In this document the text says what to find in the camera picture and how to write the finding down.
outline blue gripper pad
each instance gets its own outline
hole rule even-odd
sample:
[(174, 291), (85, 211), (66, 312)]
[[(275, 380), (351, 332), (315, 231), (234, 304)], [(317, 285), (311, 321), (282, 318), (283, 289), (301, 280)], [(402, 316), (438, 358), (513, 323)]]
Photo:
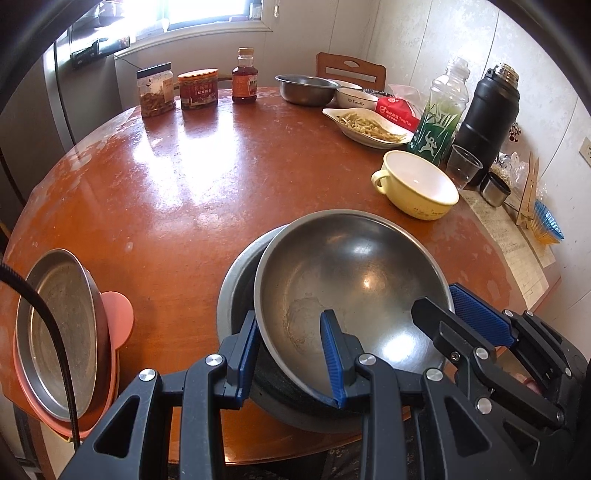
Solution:
[(236, 392), (236, 399), (242, 404), (251, 394), (252, 377), (255, 373), (256, 356), (258, 354), (258, 344), (261, 341), (261, 335), (258, 330), (256, 320), (253, 321), (246, 346), (244, 348), (244, 355), (240, 359), (239, 364), (239, 382), (238, 391)]
[(493, 308), (458, 284), (449, 286), (456, 315), (494, 346), (510, 347), (515, 343), (511, 328)]
[(324, 360), (329, 371), (330, 386), (332, 387), (333, 397), (339, 408), (342, 408), (347, 400), (345, 392), (345, 379), (343, 377), (343, 365), (339, 358), (339, 352), (336, 347), (335, 336), (330, 328), (327, 312), (320, 314), (320, 339), (324, 350)]

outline green water bottle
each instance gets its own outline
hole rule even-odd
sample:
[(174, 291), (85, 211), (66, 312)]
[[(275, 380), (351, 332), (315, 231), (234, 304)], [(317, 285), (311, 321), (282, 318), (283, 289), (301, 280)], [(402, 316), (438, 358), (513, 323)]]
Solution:
[(466, 80), (468, 62), (460, 57), (450, 60), (444, 75), (433, 80), (429, 101), (408, 145), (408, 151), (439, 165), (468, 103)]

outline chair backrest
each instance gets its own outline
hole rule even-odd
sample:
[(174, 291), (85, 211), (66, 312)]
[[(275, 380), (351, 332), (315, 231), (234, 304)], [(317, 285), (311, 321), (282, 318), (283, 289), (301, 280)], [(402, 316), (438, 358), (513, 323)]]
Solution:
[[(341, 70), (341, 72), (327, 72), (327, 69)], [(373, 82), (363, 80), (347, 75), (347, 72), (373, 77), (375, 80)], [(363, 88), (372, 88), (380, 92), (386, 87), (386, 67), (345, 55), (320, 52), (316, 56), (316, 76), (356, 83)]]

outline white oval dish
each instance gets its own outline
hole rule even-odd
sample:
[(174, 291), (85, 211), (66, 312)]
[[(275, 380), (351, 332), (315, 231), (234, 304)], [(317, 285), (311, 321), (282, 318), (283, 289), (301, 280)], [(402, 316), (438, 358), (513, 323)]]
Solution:
[[(356, 113), (361, 118), (367, 118), (377, 122), (384, 130), (391, 134), (404, 135), (404, 137), (400, 142), (386, 142), (385, 140), (379, 140), (370, 137), (369, 135), (356, 132), (339, 121), (341, 116), (347, 115), (347, 113), (351, 112)], [(390, 120), (385, 119), (380, 114), (366, 108), (347, 108), (344, 110), (338, 108), (325, 108), (322, 110), (322, 113), (334, 121), (347, 137), (367, 147), (379, 148), (380, 150), (391, 150), (408, 144), (413, 137), (413, 133), (410, 130), (399, 127), (398, 125), (393, 124)]]

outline black thermos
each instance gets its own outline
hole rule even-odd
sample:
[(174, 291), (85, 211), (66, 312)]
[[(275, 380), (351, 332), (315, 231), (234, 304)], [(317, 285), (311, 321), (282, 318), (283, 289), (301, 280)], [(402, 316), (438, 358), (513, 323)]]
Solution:
[(490, 169), (517, 118), (518, 80), (515, 70), (502, 63), (488, 69), (476, 85), (472, 104), (454, 140), (456, 145), (478, 158), (484, 167), (470, 182), (472, 186), (478, 185)]

